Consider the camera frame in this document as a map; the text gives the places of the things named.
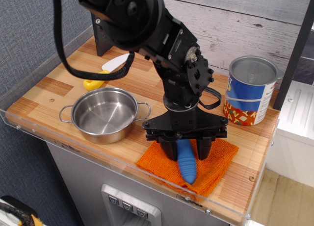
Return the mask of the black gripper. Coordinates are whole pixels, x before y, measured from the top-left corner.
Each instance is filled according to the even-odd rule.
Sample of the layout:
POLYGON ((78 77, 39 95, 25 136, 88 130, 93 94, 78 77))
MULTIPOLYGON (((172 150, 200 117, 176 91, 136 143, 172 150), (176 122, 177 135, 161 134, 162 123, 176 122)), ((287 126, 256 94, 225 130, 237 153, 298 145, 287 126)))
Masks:
POLYGON ((177 141, 196 139, 199 160, 208 157, 212 142, 227 137, 228 120, 194 107, 187 111, 171 111, 142 124, 147 140, 156 140, 170 160, 178 159, 177 141))

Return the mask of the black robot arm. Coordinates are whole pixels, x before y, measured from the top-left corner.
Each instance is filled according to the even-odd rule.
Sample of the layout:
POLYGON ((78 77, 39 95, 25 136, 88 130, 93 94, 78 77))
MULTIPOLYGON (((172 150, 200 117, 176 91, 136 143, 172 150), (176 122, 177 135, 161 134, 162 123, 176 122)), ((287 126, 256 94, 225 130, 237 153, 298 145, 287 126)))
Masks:
POLYGON ((200 102, 213 82, 213 70, 202 56, 196 37, 165 8, 163 0, 79 0, 101 20, 108 41, 151 60, 162 80, 166 113, 143 123, 146 138, 155 140, 171 160, 176 142, 194 139, 201 160, 211 143, 227 136, 227 120, 207 113, 200 102))

